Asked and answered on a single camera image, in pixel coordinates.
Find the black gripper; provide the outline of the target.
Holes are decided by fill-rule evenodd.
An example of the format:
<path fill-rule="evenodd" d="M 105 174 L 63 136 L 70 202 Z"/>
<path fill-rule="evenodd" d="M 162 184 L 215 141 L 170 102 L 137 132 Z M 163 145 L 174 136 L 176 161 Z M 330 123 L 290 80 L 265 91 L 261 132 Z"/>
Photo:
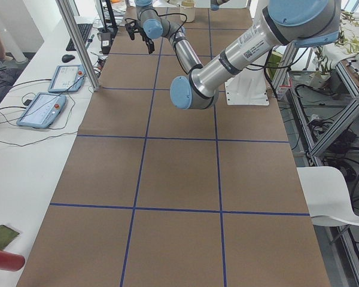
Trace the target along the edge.
<path fill-rule="evenodd" d="M 146 35 L 145 31 L 142 29 L 140 30 L 141 38 L 146 43 L 148 48 L 148 54 L 152 54 L 155 51 L 154 42 Z"/>

